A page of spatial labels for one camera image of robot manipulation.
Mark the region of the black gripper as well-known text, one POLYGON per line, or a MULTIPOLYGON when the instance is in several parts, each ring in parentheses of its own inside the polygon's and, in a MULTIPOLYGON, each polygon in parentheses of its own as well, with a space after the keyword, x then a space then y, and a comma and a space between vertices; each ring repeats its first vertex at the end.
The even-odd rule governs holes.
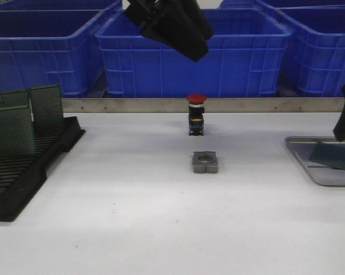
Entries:
POLYGON ((198 62, 209 51, 207 41, 213 29, 196 0, 182 0, 180 5, 160 5, 160 1, 129 1, 125 16, 140 33, 198 62))

